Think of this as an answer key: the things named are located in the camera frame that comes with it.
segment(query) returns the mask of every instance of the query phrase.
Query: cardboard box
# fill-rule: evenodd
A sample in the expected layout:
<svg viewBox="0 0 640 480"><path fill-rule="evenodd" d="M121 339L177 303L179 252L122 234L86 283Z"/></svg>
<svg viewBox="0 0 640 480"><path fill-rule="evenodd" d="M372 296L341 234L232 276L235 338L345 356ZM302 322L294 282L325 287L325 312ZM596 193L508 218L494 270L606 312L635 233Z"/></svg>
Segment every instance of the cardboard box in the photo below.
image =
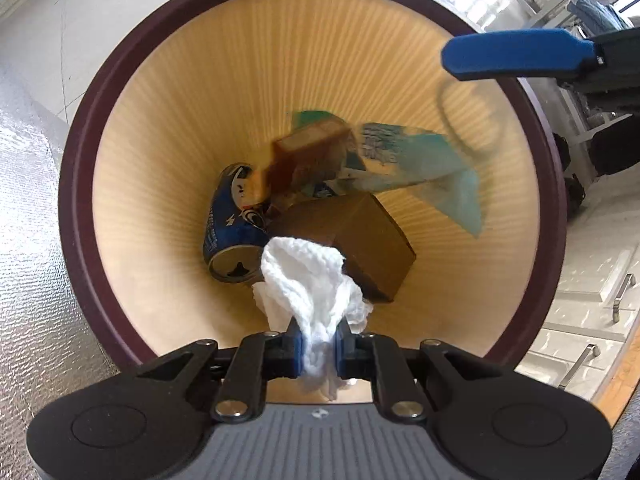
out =
<svg viewBox="0 0 640 480"><path fill-rule="evenodd" d="M296 204L268 227L271 236L302 238L338 249L343 271L369 301L393 301L415 260L398 224L370 193Z"/></svg>

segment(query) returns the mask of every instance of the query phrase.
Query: floor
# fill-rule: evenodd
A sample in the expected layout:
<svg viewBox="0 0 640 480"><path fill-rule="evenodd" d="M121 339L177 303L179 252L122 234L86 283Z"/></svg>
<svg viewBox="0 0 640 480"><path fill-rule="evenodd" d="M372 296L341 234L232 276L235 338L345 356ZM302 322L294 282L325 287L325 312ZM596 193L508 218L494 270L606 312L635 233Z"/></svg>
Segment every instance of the floor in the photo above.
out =
<svg viewBox="0 0 640 480"><path fill-rule="evenodd" d="M0 62L35 101L70 124L105 58L166 1L28 0L0 18ZM521 28L527 17L514 0L449 1L482 28Z"/></svg>

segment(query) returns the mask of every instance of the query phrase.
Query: gray gripper base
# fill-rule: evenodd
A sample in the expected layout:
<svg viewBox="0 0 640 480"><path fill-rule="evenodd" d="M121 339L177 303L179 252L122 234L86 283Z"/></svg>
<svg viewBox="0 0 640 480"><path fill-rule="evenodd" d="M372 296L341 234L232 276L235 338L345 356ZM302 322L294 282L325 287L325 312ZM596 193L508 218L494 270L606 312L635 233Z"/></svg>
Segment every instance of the gray gripper base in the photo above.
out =
<svg viewBox="0 0 640 480"><path fill-rule="evenodd" d="M373 404L267 404L257 420L223 424L172 480L469 480L417 426Z"/></svg>

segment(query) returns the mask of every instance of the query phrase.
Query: crumpled paper towel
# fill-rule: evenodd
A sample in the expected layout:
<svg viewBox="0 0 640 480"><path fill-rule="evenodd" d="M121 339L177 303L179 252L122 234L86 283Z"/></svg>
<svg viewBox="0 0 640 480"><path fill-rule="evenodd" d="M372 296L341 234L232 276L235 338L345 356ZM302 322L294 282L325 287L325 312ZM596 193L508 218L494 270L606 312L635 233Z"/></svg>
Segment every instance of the crumpled paper towel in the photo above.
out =
<svg viewBox="0 0 640 480"><path fill-rule="evenodd" d="M293 316L302 332L303 387L334 400L347 385L335 371L334 334L344 317L360 333L373 307L360 287L342 273L344 256L335 248L300 240L272 238L262 253L264 281L254 284L254 298L269 327L285 332Z"/></svg>

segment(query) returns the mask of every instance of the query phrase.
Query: drawer handle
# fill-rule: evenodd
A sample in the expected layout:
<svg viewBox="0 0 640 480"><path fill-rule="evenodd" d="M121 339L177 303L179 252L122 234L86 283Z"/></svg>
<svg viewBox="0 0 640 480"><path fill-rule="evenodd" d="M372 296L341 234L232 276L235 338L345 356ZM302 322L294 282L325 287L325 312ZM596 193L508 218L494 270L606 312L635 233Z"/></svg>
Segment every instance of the drawer handle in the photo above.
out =
<svg viewBox="0 0 640 480"><path fill-rule="evenodd" d="M562 381L560 381L560 384L558 384L558 388L564 390L569 385L569 381L574 378L574 375L577 373L578 368L580 368L589 357L594 358L598 357L599 355L600 347L594 343L589 343L580 354L580 357L578 357L578 360L571 367L571 370L569 370L562 378Z"/></svg>
<svg viewBox="0 0 640 480"><path fill-rule="evenodd" d="M622 285L620 285L620 289L616 294L616 299L613 300L613 323L616 324L620 321L620 301L622 301L622 296L625 295L626 290L630 286L634 286L636 284L636 277L630 272L625 276L625 279L622 281Z"/></svg>

